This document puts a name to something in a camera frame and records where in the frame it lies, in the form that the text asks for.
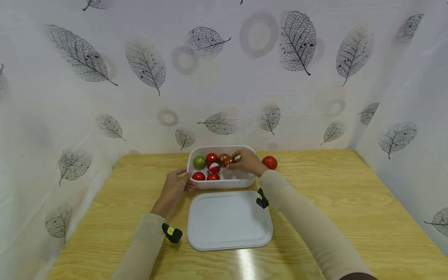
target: white plastic container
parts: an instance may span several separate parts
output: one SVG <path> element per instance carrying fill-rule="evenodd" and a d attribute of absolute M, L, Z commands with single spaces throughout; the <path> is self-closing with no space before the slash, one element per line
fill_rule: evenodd
<path fill-rule="evenodd" d="M 199 147 L 191 151 L 190 156 L 188 157 L 187 171 L 191 171 L 193 174 L 197 171 L 204 173 L 205 178 L 208 176 L 207 169 L 204 170 L 196 170 L 193 165 L 193 160 L 195 157 L 201 155 L 206 157 L 210 153 L 215 153 L 216 155 L 220 154 L 228 154 L 232 155 L 236 150 L 246 148 L 249 150 L 253 149 L 244 145 L 233 145 L 233 146 L 206 146 Z M 227 170 L 225 168 L 221 168 L 219 174 L 221 180 L 210 180 L 210 181 L 195 181 L 198 185 L 198 189 L 232 189 L 232 188 L 247 188 L 251 186 L 255 181 L 255 175 L 241 172 L 237 170 Z"/>

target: green ornament ball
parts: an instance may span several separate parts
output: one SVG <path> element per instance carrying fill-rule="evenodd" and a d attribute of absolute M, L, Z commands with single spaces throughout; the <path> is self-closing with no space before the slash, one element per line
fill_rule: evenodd
<path fill-rule="evenodd" d="M 193 166 L 194 168 L 196 168 L 197 170 L 202 170 L 205 168 L 206 165 L 206 161 L 205 158 L 203 156 L 197 156 L 194 158 L 193 160 Z"/>

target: hand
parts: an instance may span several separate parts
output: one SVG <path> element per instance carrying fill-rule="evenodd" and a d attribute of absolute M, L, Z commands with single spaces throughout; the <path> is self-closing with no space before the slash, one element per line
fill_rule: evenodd
<path fill-rule="evenodd" d="M 167 174 L 162 193 L 154 204 L 151 213 L 166 218 L 183 192 L 191 192 L 196 189 L 196 182 L 190 180 L 191 172 L 179 177 L 185 171 L 187 171 L 187 168 L 180 168 Z"/>
<path fill-rule="evenodd" d="M 241 155 L 241 160 L 237 163 L 227 165 L 227 169 L 252 173 L 257 177 L 262 176 L 266 170 L 269 170 L 257 155 L 249 149 L 239 149 L 232 154 L 232 157 L 236 157 L 237 155 Z"/>

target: person's left hand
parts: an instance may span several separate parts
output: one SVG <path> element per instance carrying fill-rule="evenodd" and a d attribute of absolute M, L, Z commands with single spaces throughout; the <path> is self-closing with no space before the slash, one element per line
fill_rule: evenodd
<path fill-rule="evenodd" d="M 154 204 L 151 213 L 166 218 L 184 191 L 191 192 L 196 189 L 196 182 L 190 180 L 191 172 L 179 176 L 185 171 L 187 171 L 187 168 L 180 168 L 167 174 L 162 193 Z"/>

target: red and white ornament ball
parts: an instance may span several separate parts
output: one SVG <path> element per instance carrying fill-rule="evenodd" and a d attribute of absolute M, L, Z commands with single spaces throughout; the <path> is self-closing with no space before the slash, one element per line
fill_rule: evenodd
<path fill-rule="evenodd" d="M 212 164 L 207 166 L 208 172 L 209 173 L 216 173 L 218 174 L 220 172 L 220 165 L 217 164 L 216 162 L 213 162 Z"/>
<path fill-rule="evenodd" d="M 218 156 L 214 153 L 210 153 L 205 157 L 205 161 L 207 161 L 207 166 L 218 161 Z"/>
<path fill-rule="evenodd" d="M 195 172 L 192 176 L 192 179 L 195 179 L 197 181 L 204 181 L 205 180 L 205 175 L 202 172 Z"/>
<path fill-rule="evenodd" d="M 267 168 L 271 170 L 275 170 L 277 168 L 277 160 L 275 157 L 268 155 L 261 161 L 264 165 L 267 166 Z"/>
<path fill-rule="evenodd" d="M 207 176 L 207 180 L 220 180 L 220 176 L 216 173 L 210 173 Z"/>

